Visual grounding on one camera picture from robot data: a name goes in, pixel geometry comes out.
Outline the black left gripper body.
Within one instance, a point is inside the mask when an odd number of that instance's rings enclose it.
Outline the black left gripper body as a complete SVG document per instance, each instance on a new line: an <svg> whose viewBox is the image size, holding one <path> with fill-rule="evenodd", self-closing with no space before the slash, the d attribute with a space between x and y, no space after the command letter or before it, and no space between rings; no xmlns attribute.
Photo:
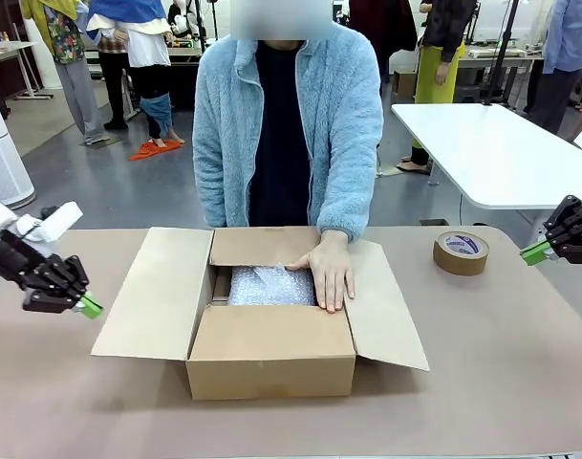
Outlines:
<svg viewBox="0 0 582 459"><path fill-rule="evenodd" d="M0 276L19 287L45 287L45 281L35 271L46 257L25 240L3 229L0 232Z"/></svg>

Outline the person's left hand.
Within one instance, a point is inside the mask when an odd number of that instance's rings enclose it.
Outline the person's left hand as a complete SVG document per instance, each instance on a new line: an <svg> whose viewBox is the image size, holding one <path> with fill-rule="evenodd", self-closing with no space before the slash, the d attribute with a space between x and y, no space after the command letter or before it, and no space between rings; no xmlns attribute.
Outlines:
<svg viewBox="0 0 582 459"><path fill-rule="evenodd" d="M317 305L333 314L341 311L344 298L355 297L355 280L349 255L349 238L341 230L327 229L321 233L319 244L287 269L310 269L313 274Z"/></svg>

